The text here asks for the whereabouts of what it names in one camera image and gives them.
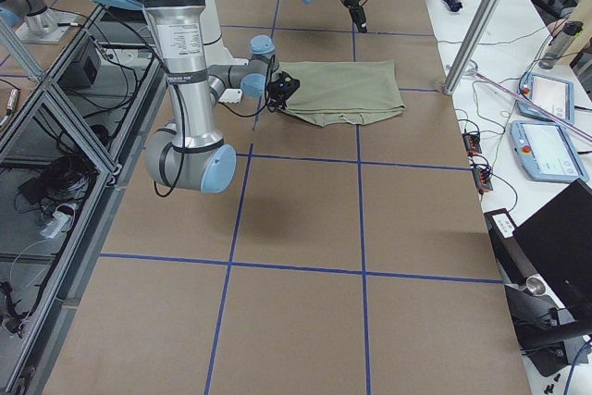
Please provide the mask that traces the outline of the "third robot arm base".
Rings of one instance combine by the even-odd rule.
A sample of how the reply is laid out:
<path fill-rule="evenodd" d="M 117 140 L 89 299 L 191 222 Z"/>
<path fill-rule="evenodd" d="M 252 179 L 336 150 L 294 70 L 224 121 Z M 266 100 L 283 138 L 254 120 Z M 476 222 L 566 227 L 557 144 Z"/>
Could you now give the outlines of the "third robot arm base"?
<path fill-rule="evenodd" d="M 24 43 L 58 43 L 78 16 L 55 11 L 44 0 L 1 0 L 1 19 Z"/>

